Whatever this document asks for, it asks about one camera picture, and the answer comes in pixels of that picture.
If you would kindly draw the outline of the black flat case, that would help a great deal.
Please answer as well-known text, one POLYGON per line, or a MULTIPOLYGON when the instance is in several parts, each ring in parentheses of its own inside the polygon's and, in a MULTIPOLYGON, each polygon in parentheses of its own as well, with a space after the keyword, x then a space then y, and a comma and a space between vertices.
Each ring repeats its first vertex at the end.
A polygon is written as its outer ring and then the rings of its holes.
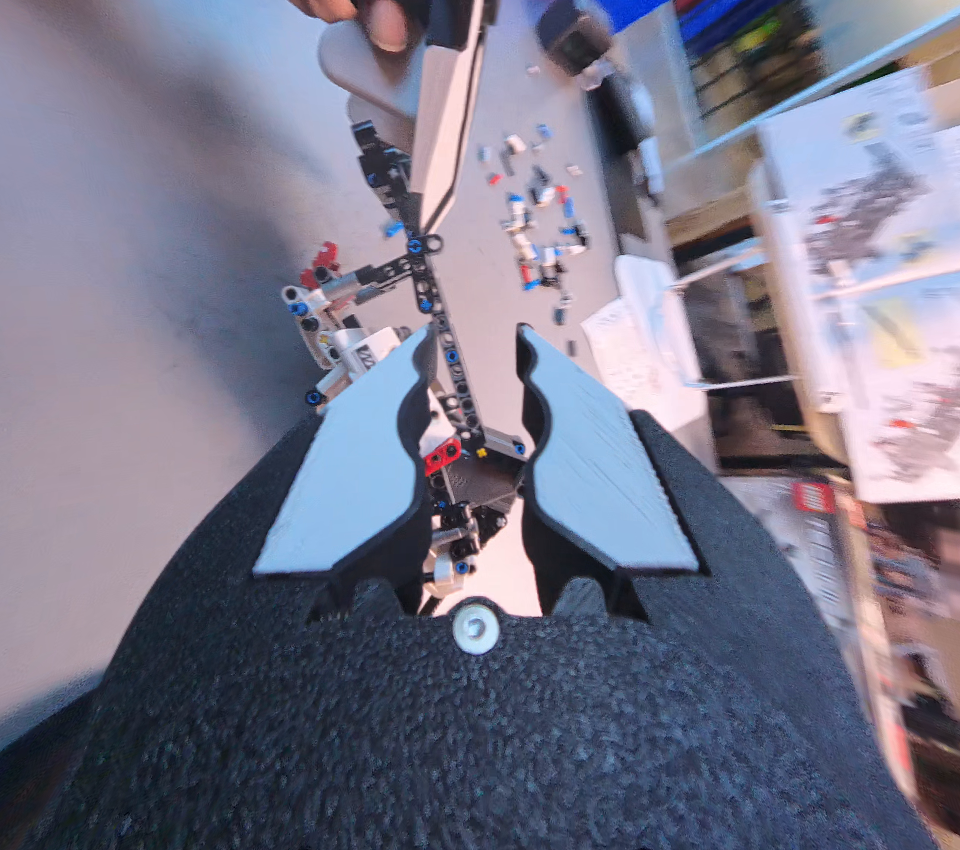
POLYGON ((591 93, 614 155, 627 159, 639 194, 661 207, 666 182, 651 92, 642 81, 610 69, 591 93))

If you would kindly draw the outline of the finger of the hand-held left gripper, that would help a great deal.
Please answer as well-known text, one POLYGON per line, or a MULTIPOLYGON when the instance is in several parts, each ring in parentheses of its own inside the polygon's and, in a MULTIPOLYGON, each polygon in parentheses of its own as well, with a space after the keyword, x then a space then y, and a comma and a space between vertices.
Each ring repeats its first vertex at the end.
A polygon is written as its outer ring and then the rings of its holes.
POLYGON ((462 51, 422 42, 411 59, 414 145, 411 189, 418 198, 418 230, 437 232, 454 202, 474 119, 486 28, 462 51))

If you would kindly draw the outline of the instruction booklet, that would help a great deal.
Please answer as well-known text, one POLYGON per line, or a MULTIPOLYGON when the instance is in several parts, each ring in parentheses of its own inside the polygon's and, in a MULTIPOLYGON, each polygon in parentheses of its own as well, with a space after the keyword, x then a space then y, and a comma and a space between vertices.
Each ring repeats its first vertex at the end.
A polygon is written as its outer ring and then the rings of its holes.
POLYGON ((926 68, 778 114, 755 191, 810 412, 868 503, 958 500, 958 127, 926 68))

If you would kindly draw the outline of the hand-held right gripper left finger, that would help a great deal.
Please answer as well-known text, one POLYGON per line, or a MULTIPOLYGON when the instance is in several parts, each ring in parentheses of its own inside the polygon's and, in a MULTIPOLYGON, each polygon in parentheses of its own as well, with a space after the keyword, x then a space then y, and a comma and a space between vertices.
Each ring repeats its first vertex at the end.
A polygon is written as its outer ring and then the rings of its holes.
POLYGON ((419 575, 430 543, 421 439, 437 366, 416 330, 326 410, 253 566, 281 575, 419 575))

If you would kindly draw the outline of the black device with green lights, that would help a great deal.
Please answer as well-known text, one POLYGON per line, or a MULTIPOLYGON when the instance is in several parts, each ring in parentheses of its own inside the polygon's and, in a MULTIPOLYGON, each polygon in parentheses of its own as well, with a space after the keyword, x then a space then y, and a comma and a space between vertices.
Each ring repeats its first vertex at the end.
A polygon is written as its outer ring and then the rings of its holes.
POLYGON ((553 0, 535 26, 548 59, 567 76, 579 76, 612 48, 612 24, 596 0, 553 0))

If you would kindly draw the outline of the grey desk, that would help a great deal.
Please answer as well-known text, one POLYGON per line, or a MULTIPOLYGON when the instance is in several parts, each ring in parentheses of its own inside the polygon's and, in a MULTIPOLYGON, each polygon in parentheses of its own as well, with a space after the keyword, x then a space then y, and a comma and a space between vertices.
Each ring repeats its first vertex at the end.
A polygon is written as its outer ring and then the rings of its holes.
POLYGON ((280 287, 387 255, 322 23, 285 0, 2 0, 2 747, 99 682, 305 412, 280 287))

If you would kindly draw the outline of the white sticker sheet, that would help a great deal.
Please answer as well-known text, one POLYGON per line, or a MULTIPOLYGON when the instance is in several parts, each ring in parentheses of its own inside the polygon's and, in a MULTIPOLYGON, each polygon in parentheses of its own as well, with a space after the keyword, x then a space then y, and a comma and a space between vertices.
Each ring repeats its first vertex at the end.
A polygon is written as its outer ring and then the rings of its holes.
POLYGON ((681 379, 648 323, 619 296, 584 320, 600 379, 629 409, 649 412, 670 433, 707 416, 707 399, 681 379))

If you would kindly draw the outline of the scattered loose brick pieces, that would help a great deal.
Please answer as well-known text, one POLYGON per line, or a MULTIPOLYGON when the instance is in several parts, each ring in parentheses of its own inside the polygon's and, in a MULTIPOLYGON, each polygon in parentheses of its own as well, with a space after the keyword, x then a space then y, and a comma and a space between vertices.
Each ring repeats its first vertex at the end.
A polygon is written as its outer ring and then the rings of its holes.
POLYGON ((571 327, 596 226, 582 91, 532 51, 485 61, 466 146, 478 212, 508 287, 571 327))

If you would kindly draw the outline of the white book stand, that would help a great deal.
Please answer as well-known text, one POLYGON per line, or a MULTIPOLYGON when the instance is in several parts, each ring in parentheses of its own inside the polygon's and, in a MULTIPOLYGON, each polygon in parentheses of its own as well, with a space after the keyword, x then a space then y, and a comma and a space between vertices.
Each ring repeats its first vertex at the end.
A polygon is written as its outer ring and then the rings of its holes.
POLYGON ((810 106, 827 102, 829 92, 905 57, 920 63, 901 76, 919 91, 919 108, 926 112, 922 127, 932 124, 937 131, 958 124, 958 81, 934 76, 932 89, 928 83, 929 65, 958 52, 958 9, 708 143, 680 35, 675 6, 668 3, 631 25, 618 40, 625 47, 622 61, 633 66, 630 76, 638 78, 652 100, 655 127, 649 143, 665 140, 666 119, 674 116, 687 146, 663 164, 666 208, 633 199, 633 216, 642 220, 647 239, 618 234, 626 251, 615 259, 615 280, 643 353, 638 363, 630 364, 637 379, 624 399, 653 415, 709 469, 743 470, 743 463, 718 460, 711 401, 737 401, 750 393, 769 398, 774 388, 782 388, 796 399, 806 447, 829 463, 847 465, 842 422, 846 372, 817 329, 824 314, 817 312, 815 292, 807 289, 804 248, 794 246, 798 214, 785 199, 776 161, 764 152, 762 130, 771 129, 775 117, 791 110, 810 117, 810 106), (704 231, 694 234, 702 239, 741 223, 749 225, 757 245, 696 273, 678 274, 670 225, 702 224, 704 231), (758 356, 743 356, 735 374, 715 382, 694 343, 690 292, 714 278, 726 281, 756 254, 784 356, 770 371, 757 368, 758 356))

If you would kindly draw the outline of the toy truck cardboard box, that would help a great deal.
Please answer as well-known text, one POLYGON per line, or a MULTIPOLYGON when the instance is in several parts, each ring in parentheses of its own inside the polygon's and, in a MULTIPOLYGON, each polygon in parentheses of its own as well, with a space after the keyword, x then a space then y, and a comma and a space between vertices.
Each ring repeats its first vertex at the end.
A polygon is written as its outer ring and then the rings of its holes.
POLYGON ((797 476, 726 476, 721 483, 762 523, 810 594, 839 647, 894 782, 917 803, 902 695, 882 611, 834 488, 797 476))

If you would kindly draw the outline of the white toy brick truck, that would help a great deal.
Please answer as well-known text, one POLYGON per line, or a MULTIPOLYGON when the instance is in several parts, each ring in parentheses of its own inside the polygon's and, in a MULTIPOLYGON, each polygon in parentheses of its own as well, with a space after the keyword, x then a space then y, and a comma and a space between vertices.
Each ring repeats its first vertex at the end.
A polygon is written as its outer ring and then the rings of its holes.
POLYGON ((439 366, 449 386, 435 374, 427 392, 431 420, 419 443, 431 493, 433 535, 421 573, 418 614, 431 616, 444 599, 464 591, 478 570, 478 557, 507 525, 521 489, 526 449, 519 436, 482 424, 433 268, 443 240, 417 231, 407 208, 412 196, 410 155, 384 142, 371 121, 351 129, 366 183, 390 221, 401 220, 406 228, 405 248, 382 265, 343 271, 337 245, 325 242, 298 283, 286 286, 281 295, 321 371, 304 398, 316 413, 412 334, 407 327, 366 328, 356 314, 362 304, 409 282, 418 311, 437 331, 439 366))

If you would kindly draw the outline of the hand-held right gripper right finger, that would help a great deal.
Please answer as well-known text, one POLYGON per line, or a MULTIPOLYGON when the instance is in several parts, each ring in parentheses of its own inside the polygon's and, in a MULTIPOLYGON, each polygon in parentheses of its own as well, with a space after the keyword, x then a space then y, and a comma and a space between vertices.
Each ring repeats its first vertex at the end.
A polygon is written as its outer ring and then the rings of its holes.
POLYGON ((624 402, 530 324, 515 332, 521 419, 532 440, 528 514, 611 572, 699 572, 624 402))

